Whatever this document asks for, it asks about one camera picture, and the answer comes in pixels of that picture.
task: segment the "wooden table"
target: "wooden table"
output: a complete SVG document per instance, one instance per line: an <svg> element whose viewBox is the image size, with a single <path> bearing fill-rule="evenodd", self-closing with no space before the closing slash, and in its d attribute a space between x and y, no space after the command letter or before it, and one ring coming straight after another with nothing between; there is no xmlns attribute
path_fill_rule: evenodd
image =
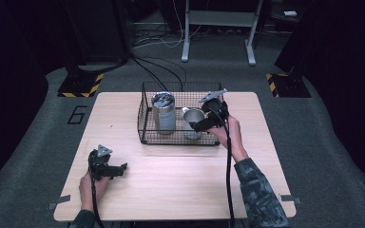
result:
<svg viewBox="0 0 365 228"><path fill-rule="evenodd" d="M290 195L258 97L252 92L223 95L231 115L240 120L242 139L250 157L263 171L277 195ZM81 206L80 178L87 157L98 144L112 149L109 165L127 162L122 177L110 181L99 203L102 220L230 219L226 194L226 149L220 146L147 145L137 130L139 92L100 93L67 176L54 218L73 220ZM235 170L232 199L237 219L246 218ZM292 202L282 206L288 217Z"/></svg>

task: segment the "silver cup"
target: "silver cup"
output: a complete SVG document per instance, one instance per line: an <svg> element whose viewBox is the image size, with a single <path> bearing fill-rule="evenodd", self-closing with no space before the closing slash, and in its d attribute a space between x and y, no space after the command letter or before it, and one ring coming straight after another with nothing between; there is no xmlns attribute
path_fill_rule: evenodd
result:
<svg viewBox="0 0 365 228"><path fill-rule="evenodd" d="M196 123L205 118L205 114L197 108L182 108L183 134L189 140L197 140L202 136L202 132L195 132L189 123Z"/></svg>

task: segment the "camouflage sleeve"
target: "camouflage sleeve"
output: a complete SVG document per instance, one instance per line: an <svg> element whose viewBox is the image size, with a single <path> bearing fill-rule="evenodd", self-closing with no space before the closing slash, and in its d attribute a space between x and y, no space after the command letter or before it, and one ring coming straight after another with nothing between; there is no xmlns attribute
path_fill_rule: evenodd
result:
<svg viewBox="0 0 365 228"><path fill-rule="evenodd" d="M69 228L93 228L96 219L94 214L88 210L81 210Z"/></svg>
<svg viewBox="0 0 365 228"><path fill-rule="evenodd" d="M239 161L235 169L250 227L289 227L274 190L253 160Z"/></svg>

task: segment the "person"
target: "person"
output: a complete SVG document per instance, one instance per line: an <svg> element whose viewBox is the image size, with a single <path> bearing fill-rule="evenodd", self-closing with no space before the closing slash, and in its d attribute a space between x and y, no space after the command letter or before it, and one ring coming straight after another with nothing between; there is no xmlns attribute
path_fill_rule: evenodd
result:
<svg viewBox="0 0 365 228"><path fill-rule="evenodd" d="M250 227L289 227L289 221L266 177L249 157L242 144L240 122L233 116L227 119L226 127L231 139L232 158L240 181L240 190ZM227 148L227 134L223 127L212 127L208 133L215 135L219 142ZM96 181L97 201L100 201L106 190L108 179ZM82 207L76 219L71 223L72 228L94 227L92 209L90 175L86 173L79 186Z"/></svg>

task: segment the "yellow black hazard stripe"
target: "yellow black hazard stripe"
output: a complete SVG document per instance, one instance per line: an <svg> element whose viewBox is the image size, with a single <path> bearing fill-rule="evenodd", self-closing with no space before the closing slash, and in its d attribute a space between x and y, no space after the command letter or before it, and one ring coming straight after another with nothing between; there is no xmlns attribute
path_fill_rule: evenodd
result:
<svg viewBox="0 0 365 228"><path fill-rule="evenodd" d="M58 93L58 97L92 97L96 93L99 88L100 82L103 79L103 74L97 76L96 81L94 82L93 87L88 93Z"/></svg>
<svg viewBox="0 0 365 228"><path fill-rule="evenodd" d="M274 97L279 97L279 93L278 93L277 87L275 86L274 79L272 78L272 75L273 74L267 73L266 74L266 79L268 80L269 88L271 89L272 95ZM287 74L274 74L274 75L287 76Z"/></svg>

